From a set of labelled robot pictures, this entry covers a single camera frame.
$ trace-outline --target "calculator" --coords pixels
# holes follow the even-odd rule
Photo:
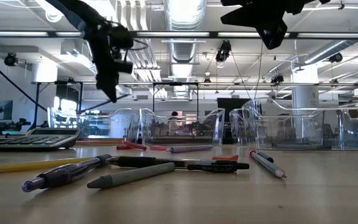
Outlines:
[[[79,129],[35,128],[26,136],[0,141],[0,151],[54,151],[75,145]]]

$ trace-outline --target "wooden table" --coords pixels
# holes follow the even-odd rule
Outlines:
[[[288,178],[277,179],[250,161],[247,149],[169,154],[115,147],[79,147],[50,153],[0,153],[0,163],[91,157],[99,154],[210,159],[239,154],[249,170],[211,174],[176,170],[108,190],[87,189],[93,170],[71,185],[24,193],[21,183],[41,170],[0,174],[0,223],[335,223],[358,224],[358,152],[267,151]]]

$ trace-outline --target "person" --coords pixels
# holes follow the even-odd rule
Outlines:
[[[176,135],[176,131],[179,129],[178,124],[177,124],[177,116],[178,116],[178,112],[174,111],[171,114],[171,118],[168,119],[168,130],[169,130],[169,135]]]

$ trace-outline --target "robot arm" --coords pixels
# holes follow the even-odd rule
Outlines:
[[[96,87],[102,90],[109,99],[117,101],[116,85],[118,72],[132,73],[132,64],[114,57],[114,52],[128,50],[134,41],[128,30],[120,24],[105,20],[87,3],[80,0],[46,0],[62,12],[71,25],[81,32],[84,40],[88,41],[96,65]]]

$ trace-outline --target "office room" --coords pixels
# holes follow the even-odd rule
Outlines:
[[[358,223],[358,0],[0,0],[0,223]]]

